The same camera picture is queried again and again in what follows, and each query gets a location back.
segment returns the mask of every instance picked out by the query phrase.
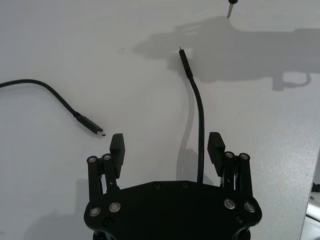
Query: screw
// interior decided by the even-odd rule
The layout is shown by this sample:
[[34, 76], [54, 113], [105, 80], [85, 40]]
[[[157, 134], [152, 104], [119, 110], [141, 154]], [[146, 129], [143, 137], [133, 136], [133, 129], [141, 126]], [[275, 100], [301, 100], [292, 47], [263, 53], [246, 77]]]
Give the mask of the screw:
[[104, 221], [103, 221], [103, 225], [105, 227], [109, 227], [114, 223], [114, 221], [112, 221], [111, 217], [107, 217]]
[[237, 214], [237, 215], [234, 216], [234, 220], [235, 220], [238, 224], [242, 224], [242, 223], [244, 222], [244, 218], [243, 218], [241, 215], [239, 215], [239, 214]]
[[112, 213], [116, 213], [116, 212], [118, 212], [120, 210], [120, 208], [121, 208], [120, 203], [113, 202], [109, 206], [109, 211], [112, 212]]
[[187, 189], [187, 188], [188, 188], [188, 183], [184, 181], [184, 182], [182, 183], [182, 187], [183, 187], [184, 189]]
[[89, 163], [94, 163], [95, 161], [96, 161], [95, 157], [90, 157], [88, 160]]
[[232, 210], [232, 209], [235, 209], [236, 204], [235, 204], [234, 201], [232, 201], [231, 199], [228, 199], [228, 198], [227, 198], [226, 200], [224, 200], [224, 206], [225, 206], [227, 209]]
[[105, 156], [103, 157], [104, 160], [109, 160], [110, 158], [111, 158], [110, 155], [105, 155]]
[[247, 155], [245, 155], [245, 154], [242, 154], [241, 156], [240, 156], [242, 159], [244, 159], [244, 160], [248, 160], [248, 156]]
[[253, 206], [251, 203], [246, 202], [244, 204], [245, 210], [247, 210], [249, 213], [254, 213], [255, 212], [255, 206]]
[[155, 182], [155, 183], [153, 184], [153, 187], [154, 187], [155, 189], [160, 189], [161, 185], [160, 185], [159, 182]]
[[232, 158], [234, 156], [231, 152], [227, 152], [225, 155], [227, 158]]
[[100, 207], [95, 206], [95, 207], [90, 209], [89, 214], [90, 214], [91, 217], [95, 217], [95, 216], [98, 216], [100, 212], [101, 212]]

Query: black metal plate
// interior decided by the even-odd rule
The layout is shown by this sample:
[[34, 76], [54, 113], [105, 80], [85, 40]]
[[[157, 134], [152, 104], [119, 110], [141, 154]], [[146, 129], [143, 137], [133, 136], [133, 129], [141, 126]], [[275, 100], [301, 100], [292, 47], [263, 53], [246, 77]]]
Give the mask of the black metal plate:
[[[227, 209], [225, 199], [233, 200], [235, 209]], [[118, 212], [109, 211], [114, 202], [121, 205]], [[254, 213], [245, 209], [246, 202], [255, 206]], [[101, 209], [94, 217], [89, 215], [93, 207]], [[150, 182], [103, 194], [84, 213], [89, 228], [116, 240], [233, 240], [261, 218], [252, 196], [191, 181]]]

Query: connector tip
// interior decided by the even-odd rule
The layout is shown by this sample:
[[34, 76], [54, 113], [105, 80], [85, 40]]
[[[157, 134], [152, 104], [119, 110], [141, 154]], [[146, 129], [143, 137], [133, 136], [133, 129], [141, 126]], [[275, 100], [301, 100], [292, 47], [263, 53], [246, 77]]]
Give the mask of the connector tip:
[[234, 5], [233, 5], [232, 3], [230, 3], [230, 5], [229, 5], [229, 11], [228, 11], [228, 14], [227, 14], [227, 16], [226, 16], [227, 19], [230, 18], [231, 12], [232, 12], [232, 9], [233, 9], [233, 8], [234, 8]]
[[98, 131], [97, 134], [102, 136], [102, 137], [104, 137], [106, 135], [103, 131]]

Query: white table surface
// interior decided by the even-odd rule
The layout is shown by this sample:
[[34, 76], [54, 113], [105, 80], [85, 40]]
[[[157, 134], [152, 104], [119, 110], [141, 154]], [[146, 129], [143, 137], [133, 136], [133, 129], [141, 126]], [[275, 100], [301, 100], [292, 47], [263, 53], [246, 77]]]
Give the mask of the white table surface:
[[[196, 180], [198, 114], [178, 49], [202, 95], [205, 132], [251, 155], [263, 217], [253, 240], [300, 238], [320, 145], [320, 2], [3, 0], [0, 81], [55, 88], [104, 128], [99, 138], [45, 89], [0, 89], [0, 240], [90, 240], [86, 159], [123, 133], [118, 185]], [[205, 153], [207, 184], [219, 184]]]

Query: black cable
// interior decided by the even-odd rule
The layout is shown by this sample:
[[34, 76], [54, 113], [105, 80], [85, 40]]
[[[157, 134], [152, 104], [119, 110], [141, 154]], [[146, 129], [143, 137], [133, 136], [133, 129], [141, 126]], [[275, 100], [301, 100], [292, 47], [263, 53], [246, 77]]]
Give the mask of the black cable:
[[81, 123], [83, 126], [85, 126], [87, 129], [89, 129], [91, 132], [95, 134], [99, 134], [101, 136], [105, 136], [106, 134], [104, 133], [103, 129], [99, 127], [97, 124], [86, 118], [85, 116], [81, 115], [79, 112], [75, 111], [67, 102], [64, 100], [64, 98], [56, 92], [51, 86], [48, 84], [38, 81], [38, 80], [33, 80], [33, 79], [20, 79], [20, 80], [13, 80], [13, 81], [7, 81], [0, 83], [0, 88], [4, 88], [7, 86], [11, 85], [16, 85], [16, 84], [36, 84], [41, 87], [44, 87], [47, 89], [50, 93], [52, 93], [53, 96], [56, 97], [56, 99], [59, 100], [59, 102], [78, 120], [79, 123]]
[[198, 133], [198, 170], [197, 170], [197, 183], [203, 183], [204, 181], [204, 170], [205, 170], [205, 114], [204, 114], [204, 106], [202, 104], [201, 96], [199, 89], [195, 83], [194, 76], [192, 74], [187, 56], [185, 51], [180, 47], [180, 58], [183, 64], [183, 68], [188, 78], [191, 87], [193, 89], [196, 104], [198, 107], [199, 114], [199, 133]]

